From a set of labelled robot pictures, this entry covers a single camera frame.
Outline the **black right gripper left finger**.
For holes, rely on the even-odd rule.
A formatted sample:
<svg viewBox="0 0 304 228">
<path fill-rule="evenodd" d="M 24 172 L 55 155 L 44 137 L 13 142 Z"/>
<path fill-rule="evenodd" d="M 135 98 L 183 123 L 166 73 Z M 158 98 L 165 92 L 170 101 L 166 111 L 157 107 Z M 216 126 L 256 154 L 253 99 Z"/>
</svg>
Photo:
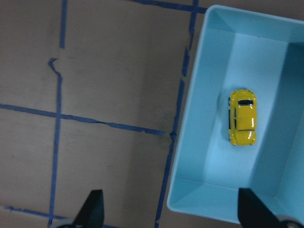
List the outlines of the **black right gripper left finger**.
<svg viewBox="0 0 304 228">
<path fill-rule="evenodd" d="M 104 224 L 103 190 L 92 190 L 72 222 L 72 228 L 101 228 Z"/>
</svg>

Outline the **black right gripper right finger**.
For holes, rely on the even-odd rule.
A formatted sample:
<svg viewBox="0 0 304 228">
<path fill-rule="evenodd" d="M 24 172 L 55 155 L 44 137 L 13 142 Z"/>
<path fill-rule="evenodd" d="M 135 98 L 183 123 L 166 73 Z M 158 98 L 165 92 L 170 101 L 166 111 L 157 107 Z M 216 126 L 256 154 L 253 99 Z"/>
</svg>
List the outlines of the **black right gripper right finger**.
<svg viewBox="0 0 304 228">
<path fill-rule="evenodd" d="M 249 188 L 239 188 L 237 217 L 243 228 L 277 228 L 279 220 Z"/>
</svg>

